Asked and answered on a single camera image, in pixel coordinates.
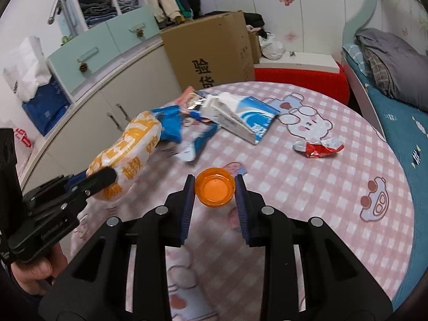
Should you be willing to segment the left hand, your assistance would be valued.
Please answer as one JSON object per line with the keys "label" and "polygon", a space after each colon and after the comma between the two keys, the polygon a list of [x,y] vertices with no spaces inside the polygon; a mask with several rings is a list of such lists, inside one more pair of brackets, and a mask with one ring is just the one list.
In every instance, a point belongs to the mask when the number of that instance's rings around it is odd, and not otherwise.
{"label": "left hand", "polygon": [[42,285],[42,281],[49,277],[56,280],[66,267],[67,258],[60,243],[56,243],[46,257],[39,257],[29,264],[14,262],[11,271],[22,290],[33,296],[44,296],[49,288]]}

